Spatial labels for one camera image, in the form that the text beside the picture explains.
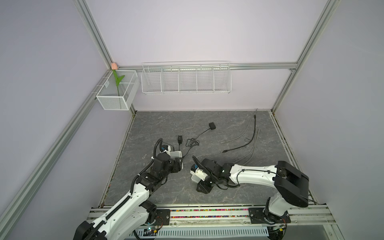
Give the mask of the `white network switch box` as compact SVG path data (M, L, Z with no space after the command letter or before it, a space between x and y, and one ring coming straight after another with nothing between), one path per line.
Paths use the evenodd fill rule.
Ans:
M182 155L182 152L181 151L173 151L173 152L169 152L169 155L172 159L182 159L183 158L183 155Z

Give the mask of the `black power adapter large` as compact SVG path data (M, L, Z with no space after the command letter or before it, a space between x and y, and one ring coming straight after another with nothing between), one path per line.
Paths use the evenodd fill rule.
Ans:
M178 135L178 149L180 150L180 146L182 145L183 143L183 136L181 135Z

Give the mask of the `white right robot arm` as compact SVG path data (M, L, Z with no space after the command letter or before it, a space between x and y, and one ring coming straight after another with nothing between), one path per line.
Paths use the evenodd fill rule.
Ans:
M242 184L271 187L277 190L269 197L263 209L249 210L252 221L260 224L286 222L292 207L309 205L309 177L285 161L267 167L241 166L234 163L219 165L217 162L193 157L191 179L197 183L197 191L208 194L213 187L221 190L239 188Z

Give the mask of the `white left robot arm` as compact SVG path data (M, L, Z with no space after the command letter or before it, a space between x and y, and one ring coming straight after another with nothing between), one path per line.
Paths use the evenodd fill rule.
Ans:
M150 196L168 180L168 175L183 169L183 154L174 147L155 143L151 161L135 175L129 191L102 216L82 222L74 240L124 240L137 228L155 222L157 206Z

